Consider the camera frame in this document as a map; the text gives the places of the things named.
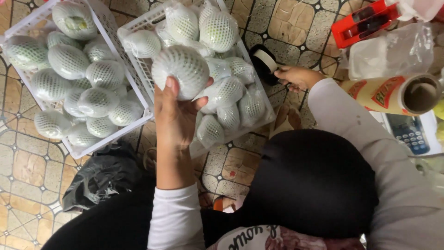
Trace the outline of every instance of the calculator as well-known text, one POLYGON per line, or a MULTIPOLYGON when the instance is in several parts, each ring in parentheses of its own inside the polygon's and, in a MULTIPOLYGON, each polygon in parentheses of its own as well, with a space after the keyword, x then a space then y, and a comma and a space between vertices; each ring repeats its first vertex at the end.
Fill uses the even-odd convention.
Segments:
POLYGON ((430 145, 419 117, 387 114, 393 136, 405 143, 415 155, 428 153, 430 145))

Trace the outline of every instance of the fingernail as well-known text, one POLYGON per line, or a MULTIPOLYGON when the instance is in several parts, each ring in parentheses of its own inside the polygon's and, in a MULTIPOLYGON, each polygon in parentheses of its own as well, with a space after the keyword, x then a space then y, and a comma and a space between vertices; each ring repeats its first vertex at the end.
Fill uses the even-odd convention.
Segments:
POLYGON ((167 79, 166 79, 167 81, 165 82, 165 85, 168 87, 168 88, 171 88, 172 86, 173 86, 173 81, 171 81, 171 79, 168 77, 167 79))

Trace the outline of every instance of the white plastic crate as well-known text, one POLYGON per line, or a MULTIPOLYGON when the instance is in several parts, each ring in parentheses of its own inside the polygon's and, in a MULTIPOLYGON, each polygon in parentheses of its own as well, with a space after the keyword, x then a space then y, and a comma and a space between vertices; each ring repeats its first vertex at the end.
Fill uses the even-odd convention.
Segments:
MULTIPOLYGON (((203 0, 197 0, 194 1, 193 5, 201 5, 203 3, 203 0)), ((223 0, 211 0, 211 3, 214 6, 219 6, 219 8, 222 11, 228 12, 228 9, 226 8, 223 0)), ((154 8, 153 10, 143 14, 137 19, 134 19, 130 23, 125 24, 121 28, 127 29, 131 32, 136 32, 141 29, 151 30, 154 31, 154 28, 165 21, 165 12, 163 10, 164 5, 167 3, 163 3, 160 6, 154 8)), ((239 38, 237 43, 237 56, 242 57, 246 62, 251 64, 250 56, 248 55, 248 51, 245 48, 245 45, 239 38)), ((152 60, 151 59, 143 59, 143 58, 137 58, 133 56, 131 53, 128 53, 128 57, 133 64, 138 76, 140 77, 140 80, 145 87, 145 89, 148 92, 149 97, 154 102, 154 81, 151 76, 151 66, 152 66, 152 60)), ((232 134, 225 138, 225 143, 230 142, 233 139, 236 139, 248 132, 251 132, 259 127, 262 127, 272 121, 276 118, 273 107, 270 104, 270 101, 268 100, 267 94, 265 93, 264 87, 262 86, 261 81, 259 80, 259 76, 254 71, 254 78, 255 78, 255 84, 258 87, 258 90, 261 92, 261 95, 263 96, 263 99, 265 101, 267 111, 264 115, 264 117, 256 123, 253 127, 250 128, 243 128, 242 130, 239 130, 237 133, 232 134)), ((199 155, 202 155, 209 150, 205 149, 200 143, 198 144, 198 147, 193 147, 191 150, 191 157, 195 158, 199 155)))
MULTIPOLYGON (((60 1, 61 0, 49 0, 47 3, 39 7, 37 10, 33 11, 29 16, 22 19, 16 25, 12 26, 9 30, 5 31, 4 39, 6 40, 14 35, 29 35, 37 37, 41 32, 41 28, 46 23, 52 22, 51 18, 52 7, 60 1)), ((132 66, 130 60, 127 57, 127 54, 125 53, 123 47, 120 44, 120 41, 117 38, 117 29, 119 27, 117 26, 114 16, 111 13, 111 11, 108 9, 108 7, 98 0, 65 0, 65 1, 71 1, 83 4, 84 6, 90 9, 94 22, 97 25, 100 34, 104 37, 106 43, 110 47, 117 61, 119 61, 122 65, 126 66, 125 76, 130 82, 136 95, 139 97, 139 100, 142 103, 143 107, 145 108, 145 112, 142 118, 138 119, 137 121, 131 123, 126 127, 121 128, 116 133, 110 135, 107 138, 102 139, 100 142, 96 143, 95 145, 89 148, 74 147, 69 143, 67 138, 64 138, 62 140, 63 144, 65 144, 66 148, 68 149, 72 157, 74 159, 78 159, 86 154, 92 153, 104 147, 108 143, 113 142, 115 139, 129 133, 135 128, 142 126, 147 121, 154 118, 154 114, 151 111, 151 107, 153 105, 150 96, 147 93, 146 88, 144 87, 142 81, 135 73, 134 67, 132 66)), ((16 68, 16 70, 42 110, 56 109, 61 111, 63 104, 62 101, 48 103, 37 98, 34 95, 31 87, 31 77, 34 74, 33 71, 26 71, 18 68, 16 68)))

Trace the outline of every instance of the tiled floor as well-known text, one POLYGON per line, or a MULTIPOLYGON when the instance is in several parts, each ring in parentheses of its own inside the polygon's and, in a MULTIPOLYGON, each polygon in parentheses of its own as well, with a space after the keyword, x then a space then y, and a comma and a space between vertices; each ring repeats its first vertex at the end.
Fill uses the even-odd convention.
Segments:
MULTIPOLYGON (((119 26, 163 2, 103 1, 119 26)), ((0 6, 0 33, 42 4, 42 0, 6 0, 0 6)), ((226 0, 248 48, 264 44, 278 63, 316 69, 337 80, 346 79, 347 74, 337 69, 340 53, 330 26, 367 4, 366 0, 226 0)), ((444 58, 441 48, 436 53, 444 58)), ((37 250, 77 216, 61 212, 61 197, 88 157, 74 160, 60 141, 37 133, 33 117, 40 109, 14 68, 2 53, 0 56, 0 250, 37 250)), ((437 62, 433 70, 442 66, 437 62)), ((306 93, 288 93, 282 86, 266 90, 273 106, 285 102, 299 107, 304 128, 315 124, 306 93)), ((267 137, 268 128, 261 128, 196 159, 202 201, 246 194, 267 137)), ((156 145, 154 123, 134 130, 125 139, 142 154, 156 145)))

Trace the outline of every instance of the black plastic bag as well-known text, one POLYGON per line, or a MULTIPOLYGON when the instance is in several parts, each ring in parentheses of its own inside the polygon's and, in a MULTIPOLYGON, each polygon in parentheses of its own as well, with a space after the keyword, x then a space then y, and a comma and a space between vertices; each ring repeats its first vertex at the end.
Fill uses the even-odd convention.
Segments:
POLYGON ((114 195, 131 192, 147 172, 132 146, 119 140, 93 153, 63 195, 63 212, 87 210, 114 195))

